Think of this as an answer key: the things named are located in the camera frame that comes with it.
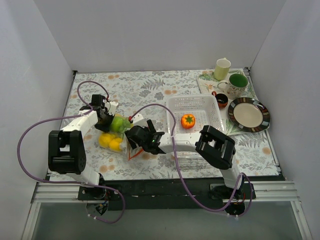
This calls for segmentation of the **clear zip top bag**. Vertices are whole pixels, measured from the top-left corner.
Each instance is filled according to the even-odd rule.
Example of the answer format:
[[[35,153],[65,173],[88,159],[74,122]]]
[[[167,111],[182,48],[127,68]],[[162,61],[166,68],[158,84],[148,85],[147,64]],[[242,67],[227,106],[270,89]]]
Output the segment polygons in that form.
[[[116,114],[109,126],[109,130],[100,134],[98,144],[102,148],[113,152],[123,153],[127,160],[130,161],[144,152],[141,147],[132,149],[125,136],[125,131],[130,130],[132,127],[133,124],[130,123],[127,117]]]

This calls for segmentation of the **orange fake tomato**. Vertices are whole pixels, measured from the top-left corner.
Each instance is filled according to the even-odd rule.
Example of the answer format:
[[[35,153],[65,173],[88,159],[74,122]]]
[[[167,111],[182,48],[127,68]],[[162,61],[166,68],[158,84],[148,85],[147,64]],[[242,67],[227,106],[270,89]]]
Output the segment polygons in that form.
[[[196,124],[196,118],[193,114],[184,114],[180,119],[180,124],[183,129],[191,129]]]

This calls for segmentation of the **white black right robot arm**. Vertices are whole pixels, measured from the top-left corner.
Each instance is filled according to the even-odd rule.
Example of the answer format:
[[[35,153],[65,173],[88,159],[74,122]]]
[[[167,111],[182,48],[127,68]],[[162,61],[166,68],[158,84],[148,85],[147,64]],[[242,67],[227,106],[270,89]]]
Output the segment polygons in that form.
[[[213,194],[216,198],[238,199],[245,192],[243,177],[234,162],[235,141],[210,125],[205,125],[199,132],[170,135],[157,132],[152,121],[148,120],[147,126],[135,125],[125,131],[125,136],[132,149],[141,147],[153,155],[198,153],[222,174],[224,186],[214,188]]]

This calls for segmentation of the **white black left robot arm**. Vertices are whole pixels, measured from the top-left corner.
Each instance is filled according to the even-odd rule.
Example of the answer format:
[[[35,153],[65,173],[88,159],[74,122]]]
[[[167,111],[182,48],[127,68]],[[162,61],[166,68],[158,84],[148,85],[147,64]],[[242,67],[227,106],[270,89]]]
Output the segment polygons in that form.
[[[89,105],[80,108],[78,117],[48,135],[50,171],[66,175],[74,182],[86,184],[84,192],[95,200],[103,199],[107,189],[101,184],[102,175],[87,165],[83,138],[92,127],[103,132],[110,130],[118,107],[117,102],[108,101],[101,94],[94,94]]]

